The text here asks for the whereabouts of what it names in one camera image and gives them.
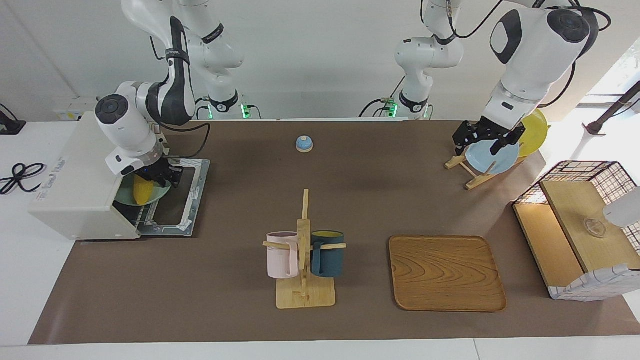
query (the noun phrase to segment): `mug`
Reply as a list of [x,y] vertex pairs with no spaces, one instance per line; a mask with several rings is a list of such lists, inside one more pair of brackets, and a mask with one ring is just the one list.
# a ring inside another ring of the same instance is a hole
[[289,246],[289,250],[267,247],[269,277],[290,279],[298,276],[298,234],[294,231],[277,231],[267,234],[267,241]]
[[314,231],[311,233],[311,273],[320,277],[338,277],[342,275],[344,249],[321,250],[326,244],[344,243],[344,234],[339,231]]

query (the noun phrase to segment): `mug handle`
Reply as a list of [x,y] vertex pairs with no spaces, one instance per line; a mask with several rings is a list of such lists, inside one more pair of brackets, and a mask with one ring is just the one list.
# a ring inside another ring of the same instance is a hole
[[320,241],[314,243],[314,260],[311,263],[311,272],[314,274],[322,275],[320,272],[320,252],[322,251],[320,247],[324,245]]
[[290,242],[287,243],[289,244],[289,268],[287,269],[287,276],[291,276],[293,269],[298,270],[298,245]]

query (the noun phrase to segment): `brown tabletop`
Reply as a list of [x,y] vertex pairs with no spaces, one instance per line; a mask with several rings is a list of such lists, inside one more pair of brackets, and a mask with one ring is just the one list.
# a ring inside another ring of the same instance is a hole
[[[192,238],[75,244],[29,343],[374,340],[640,334],[622,297],[552,300],[509,201],[539,154],[468,192],[445,170],[455,122],[214,123]],[[299,135],[314,150],[294,148]],[[200,137],[171,136],[176,152]],[[333,307],[278,310],[266,275],[271,231],[295,230],[310,189],[312,228],[349,244]],[[508,305],[500,313],[422,313],[394,302],[388,239],[487,239]]]

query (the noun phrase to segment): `label sticker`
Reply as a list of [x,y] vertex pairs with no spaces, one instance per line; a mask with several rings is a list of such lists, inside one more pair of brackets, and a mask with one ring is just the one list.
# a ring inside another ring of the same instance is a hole
[[60,158],[58,158],[58,160],[55,162],[55,166],[53,167],[53,170],[51,170],[51,172],[47,176],[47,179],[42,181],[42,185],[40,186],[40,191],[38,192],[38,195],[36,195],[35,201],[44,201],[47,199],[49,190],[51,190],[53,185],[56,183],[56,180],[58,179],[58,174],[62,171],[62,169],[65,168],[65,165],[67,164],[68,160],[69,160],[68,156],[61,156]]

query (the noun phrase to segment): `dark blue mug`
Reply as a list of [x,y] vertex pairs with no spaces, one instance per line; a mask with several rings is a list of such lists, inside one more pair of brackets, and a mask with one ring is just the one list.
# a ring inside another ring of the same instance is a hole
[[311,233],[311,273],[320,277],[342,275],[344,249],[321,250],[322,245],[344,243],[344,234],[339,231],[314,231]]

